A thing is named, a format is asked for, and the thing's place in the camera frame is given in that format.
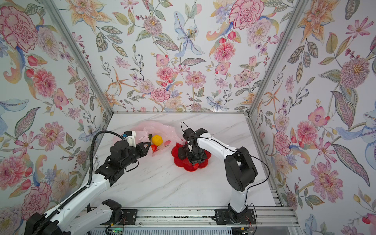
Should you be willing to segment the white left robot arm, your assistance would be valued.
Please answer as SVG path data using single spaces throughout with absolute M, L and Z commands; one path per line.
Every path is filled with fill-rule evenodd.
M 45 213 L 36 212 L 26 222 L 27 235 L 85 235 L 102 224 L 114 225 L 126 216 L 120 203 L 107 199 L 92 211 L 80 213 L 100 194 L 108 190 L 125 173 L 126 168 L 146 156 L 151 143 L 130 146 L 118 141 L 110 149 L 111 155 L 90 177 L 89 182 L 70 197 Z

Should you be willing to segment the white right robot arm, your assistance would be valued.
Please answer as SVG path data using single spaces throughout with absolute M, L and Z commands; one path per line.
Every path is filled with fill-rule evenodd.
M 198 168 L 208 159 L 208 153 L 223 161 L 226 179 L 233 189 L 228 216 L 233 223 L 240 224 L 248 210 L 246 188 L 254 183 L 258 175 L 252 156 L 245 147 L 231 147 L 203 128 L 196 131 L 187 128 L 183 131 L 183 138 L 186 144 L 178 149 L 178 158 L 188 160 L 191 167 Z

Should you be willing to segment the red orange pepper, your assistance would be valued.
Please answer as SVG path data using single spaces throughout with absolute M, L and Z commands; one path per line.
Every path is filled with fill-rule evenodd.
M 158 147 L 157 145 L 151 145 L 152 152 L 156 152 Z

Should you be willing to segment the yellow bell pepper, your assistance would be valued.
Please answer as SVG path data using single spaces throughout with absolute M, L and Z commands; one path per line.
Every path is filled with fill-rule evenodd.
M 163 143 L 163 138 L 160 135 L 154 135 L 152 136 L 151 142 L 153 145 L 157 145 L 157 147 L 159 147 Z

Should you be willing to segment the pink plastic bag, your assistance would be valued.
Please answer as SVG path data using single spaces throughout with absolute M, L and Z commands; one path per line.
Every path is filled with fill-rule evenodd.
M 134 131 L 136 134 L 135 140 L 137 144 L 151 142 L 152 146 L 156 146 L 155 150 L 152 150 L 152 147 L 150 147 L 150 150 L 147 152 L 148 157 L 164 154 L 169 152 L 170 147 L 185 143 L 183 138 L 178 136 L 174 127 L 156 121 L 141 122 L 133 127 L 131 131 Z

